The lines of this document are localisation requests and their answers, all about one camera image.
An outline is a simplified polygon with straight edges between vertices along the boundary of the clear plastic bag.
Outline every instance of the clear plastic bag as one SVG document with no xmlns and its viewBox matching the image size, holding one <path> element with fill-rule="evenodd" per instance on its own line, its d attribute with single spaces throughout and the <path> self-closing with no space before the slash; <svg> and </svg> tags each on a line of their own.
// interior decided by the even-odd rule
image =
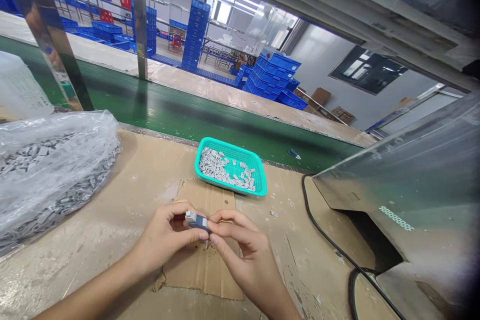
<svg viewBox="0 0 480 320">
<path fill-rule="evenodd" d="M 0 125 L 0 256 L 9 239 L 13 248 L 54 226 L 103 186 L 120 152 L 117 129 L 109 111 Z"/>
</svg>

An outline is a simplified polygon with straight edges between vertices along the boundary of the blue floor mat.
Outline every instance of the blue floor mat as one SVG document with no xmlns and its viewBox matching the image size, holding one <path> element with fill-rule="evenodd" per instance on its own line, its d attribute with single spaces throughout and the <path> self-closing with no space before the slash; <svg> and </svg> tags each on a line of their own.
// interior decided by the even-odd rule
<svg viewBox="0 0 480 320">
<path fill-rule="evenodd" d="M 155 54 L 151 58 L 152 60 L 158 61 L 159 63 L 171 65 L 173 67 L 179 67 L 182 64 L 181 61 L 178 61 L 160 54 Z"/>
<path fill-rule="evenodd" d="M 182 65 L 181 61 L 174 60 L 172 58 L 169 58 L 169 57 L 166 57 L 166 56 L 163 56 L 163 55 L 160 55 L 160 54 L 155 54 L 151 58 L 152 58 L 152 60 L 158 61 L 159 63 L 171 65 L 171 66 L 176 67 L 176 68 L 181 68 L 181 65 Z M 239 84 L 236 83 L 235 79 L 231 79 L 229 77 L 222 76 L 222 75 L 219 75 L 217 73 L 201 69 L 199 67 L 196 69 L 195 74 L 200 75 L 204 78 L 216 81 L 218 83 L 229 85 L 229 86 L 234 87 L 234 88 L 239 87 Z"/>
<path fill-rule="evenodd" d="M 231 79 L 229 77 L 222 76 L 217 73 L 207 71 L 201 68 L 196 69 L 196 74 L 203 76 L 204 78 L 216 81 L 218 83 L 230 85 L 231 87 L 234 87 L 234 88 L 238 86 L 238 84 L 235 82 L 235 79 Z"/>
</svg>

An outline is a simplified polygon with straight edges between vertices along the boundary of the green conveyor belt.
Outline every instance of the green conveyor belt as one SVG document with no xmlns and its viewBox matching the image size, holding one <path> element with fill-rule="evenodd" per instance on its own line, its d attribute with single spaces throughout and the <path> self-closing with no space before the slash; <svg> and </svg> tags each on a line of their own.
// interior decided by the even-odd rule
<svg viewBox="0 0 480 320">
<path fill-rule="evenodd" d="M 20 56 L 54 105 L 65 100 L 40 50 L 0 36 L 0 50 Z M 93 106 L 119 122 L 199 142 L 212 137 L 262 159 L 319 172 L 361 148 L 137 77 L 78 61 Z M 288 154 L 293 148 L 301 156 Z"/>
</svg>

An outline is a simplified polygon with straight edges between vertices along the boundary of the teal plastic basket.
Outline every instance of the teal plastic basket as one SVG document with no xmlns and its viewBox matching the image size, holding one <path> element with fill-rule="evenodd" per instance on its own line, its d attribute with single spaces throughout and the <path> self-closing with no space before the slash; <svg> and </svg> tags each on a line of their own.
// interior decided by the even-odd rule
<svg viewBox="0 0 480 320">
<path fill-rule="evenodd" d="M 245 163 L 248 166 L 248 169 L 255 169 L 255 171 L 251 173 L 251 177 L 255 179 L 255 191 L 247 190 L 236 185 L 231 185 L 224 181 L 217 180 L 213 177 L 202 174 L 199 168 L 199 164 L 200 157 L 202 156 L 202 150 L 204 148 L 210 148 L 218 152 L 222 152 L 225 155 L 223 159 L 227 158 L 228 160 L 230 160 L 230 162 L 225 166 L 225 171 L 230 174 L 231 178 L 234 174 L 240 178 L 240 175 L 245 171 L 244 168 L 240 167 L 240 162 Z M 195 159 L 195 172 L 198 178 L 203 182 L 218 186 L 220 188 L 231 190 L 235 193 L 243 195 L 265 196 L 268 192 L 267 178 L 265 177 L 264 165 L 262 164 L 262 160 L 256 153 L 229 144 L 227 142 L 214 139 L 212 137 L 204 137 L 200 141 L 200 145 L 198 146 L 198 151 L 196 153 Z"/>
</svg>

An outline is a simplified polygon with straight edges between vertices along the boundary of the white plastic part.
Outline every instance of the white plastic part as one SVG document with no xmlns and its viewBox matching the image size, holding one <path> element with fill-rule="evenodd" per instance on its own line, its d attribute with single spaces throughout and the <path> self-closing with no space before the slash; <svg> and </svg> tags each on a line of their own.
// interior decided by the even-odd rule
<svg viewBox="0 0 480 320">
<path fill-rule="evenodd" d="M 197 221 L 197 214 L 189 210 L 185 213 L 185 220 L 187 223 L 195 223 Z"/>
<path fill-rule="evenodd" d="M 47 95 L 23 60 L 0 51 L 0 105 L 14 120 L 48 116 L 54 112 Z"/>
</svg>

